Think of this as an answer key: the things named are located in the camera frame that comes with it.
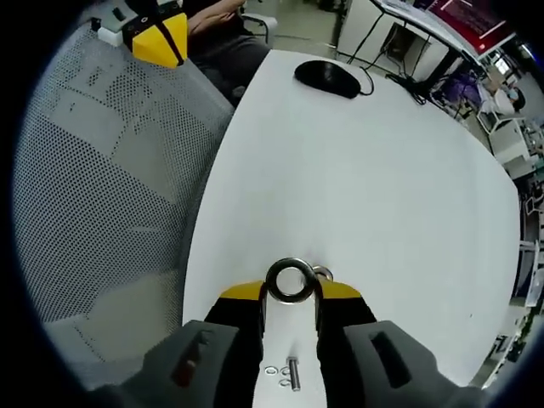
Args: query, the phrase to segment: gray mesh chair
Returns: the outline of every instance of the gray mesh chair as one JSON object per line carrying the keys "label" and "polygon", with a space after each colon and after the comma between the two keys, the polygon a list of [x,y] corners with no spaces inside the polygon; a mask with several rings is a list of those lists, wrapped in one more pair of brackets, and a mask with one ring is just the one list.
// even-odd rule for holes
{"label": "gray mesh chair", "polygon": [[190,61],[146,64],[89,25],[38,83],[15,157],[16,250],[87,388],[137,371],[181,322],[191,225],[232,113]]}

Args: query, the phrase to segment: desk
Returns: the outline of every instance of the desk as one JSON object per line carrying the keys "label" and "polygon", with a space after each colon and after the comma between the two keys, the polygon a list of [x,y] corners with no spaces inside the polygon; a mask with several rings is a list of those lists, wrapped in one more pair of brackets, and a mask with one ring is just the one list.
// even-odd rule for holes
{"label": "desk", "polygon": [[519,126],[519,120],[515,117],[499,130],[490,134],[489,141],[495,158],[503,166],[518,157],[525,162],[530,159],[527,142]]}
{"label": "desk", "polygon": [[[413,65],[412,76],[414,79],[422,81],[419,82],[420,86],[415,87],[415,91],[421,96],[428,98],[431,88],[447,72],[452,71],[456,66],[456,61],[462,55],[466,60],[479,65],[477,51],[458,32],[434,14],[414,8],[399,0],[352,2],[338,42],[338,51],[348,55],[353,54],[381,13],[385,13],[390,18],[379,21],[365,45],[355,56],[362,60],[375,60],[381,52],[383,41],[393,23],[406,24],[406,28],[414,31],[419,37],[428,37],[428,47],[423,44],[421,52],[409,53],[410,61],[406,64],[408,74],[411,74],[411,65]],[[414,88],[411,83],[403,83],[403,86]]]}
{"label": "desk", "polygon": [[[316,59],[272,50],[238,106],[196,221],[184,321],[204,318],[229,286],[264,279],[276,260],[300,257],[358,289],[379,320],[394,321],[433,351],[442,373],[467,384],[512,291],[517,191],[464,127],[385,78],[371,74],[375,93],[355,99],[297,82],[295,68]],[[362,70],[346,68],[368,87]],[[283,331],[281,344],[265,339],[263,367],[281,368],[295,340],[315,341],[305,307],[309,314],[285,306],[272,321],[267,309],[265,337],[269,323]],[[309,338],[289,343],[304,325]],[[283,349],[268,358],[270,347]],[[304,395],[320,373],[300,361]],[[299,394],[278,393],[277,381],[270,390],[256,391],[264,406],[294,406],[276,404]],[[323,406],[324,396],[310,397],[296,406]]]}

